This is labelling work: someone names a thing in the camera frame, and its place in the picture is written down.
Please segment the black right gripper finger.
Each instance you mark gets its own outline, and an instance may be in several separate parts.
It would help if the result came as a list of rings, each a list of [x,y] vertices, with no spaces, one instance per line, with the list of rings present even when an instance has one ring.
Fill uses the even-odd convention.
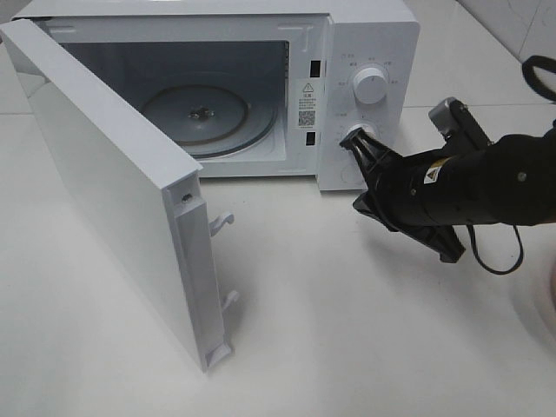
[[[352,137],[344,137],[340,146],[351,151],[359,166],[367,188],[376,189],[381,176],[401,164],[402,156],[382,142],[366,136],[362,130]]]
[[[456,263],[465,252],[452,226],[411,226],[385,221],[387,228],[400,232],[438,254],[444,263]]]

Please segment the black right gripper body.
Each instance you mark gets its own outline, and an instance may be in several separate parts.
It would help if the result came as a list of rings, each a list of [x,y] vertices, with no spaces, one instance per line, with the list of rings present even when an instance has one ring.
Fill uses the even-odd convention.
[[[376,189],[353,203],[359,213],[411,226],[453,226],[473,222],[473,153],[446,155],[441,149],[402,156]]]

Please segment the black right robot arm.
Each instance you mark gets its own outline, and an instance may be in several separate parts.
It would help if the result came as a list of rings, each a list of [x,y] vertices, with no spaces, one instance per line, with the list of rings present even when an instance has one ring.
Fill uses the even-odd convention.
[[[443,147],[403,156],[358,128],[340,143],[367,190],[354,209],[456,263],[463,225],[536,226],[555,220],[555,131],[489,143],[461,129]]]

